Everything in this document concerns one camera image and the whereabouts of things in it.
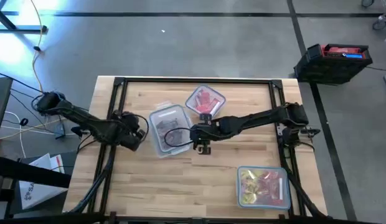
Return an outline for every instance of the concrete floor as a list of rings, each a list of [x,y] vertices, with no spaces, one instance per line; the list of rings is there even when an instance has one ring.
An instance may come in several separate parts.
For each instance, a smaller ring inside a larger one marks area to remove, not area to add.
[[[283,12],[286,0],[128,0],[34,1],[39,9],[76,12]],[[294,0],[297,13],[381,13],[360,1]],[[3,11],[16,24],[38,24],[29,1],[8,1]],[[301,54],[289,17],[54,17],[42,16],[49,33],[36,63],[44,90],[57,90],[88,108],[98,75],[287,78]],[[304,43],[369,45],[373,67],[386,68],[386,28],[374,31],[376,18],[299,18]],[[31,69],[33,51],[25,40],[0,34],[0,72],[37,86]],[[365,69],[340,86],[319,85],[358,220],[386,223],[386,72]],[[34,95],[17,83],[13,88]],[[311,126],[321,128],[311,90],[300,84]],[[29,105],[26,96],[15,95]],[[38,124],[10,99],[8,111]],[[13,124],[3,125],[17,127]],[[15,130],[2,128],[0,136]],[[25,133],[28,157],[74,151],[79,140],[61,143],[53,136]],[[324,140],[314,140],[316,160],[329,214],[346,218]],[[22,155],[18,137],[1,145],[9,157]]]

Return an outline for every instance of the container lid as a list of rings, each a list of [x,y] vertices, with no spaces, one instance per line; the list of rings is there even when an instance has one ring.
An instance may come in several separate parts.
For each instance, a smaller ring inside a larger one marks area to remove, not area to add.
[[[186,100],[186,106],[198,114],[207,113],[214,117],[225,102],[225,97],[219,92],[207,85],[201,85]]]
[[[185,114],[183,107],[180,105],[172,105],[166,108],[154,111],[149,116],[151,134],[155,142],[157,152],[160,157],[165,157],[170,154],[177,154],[189,150],[191,144],[181,146],[190,142],[190,132],[186,129],[191,127],[190,118]]]
[[[237,203],[242,208],[290,208],[286,171],[281,167],[240,166]]]

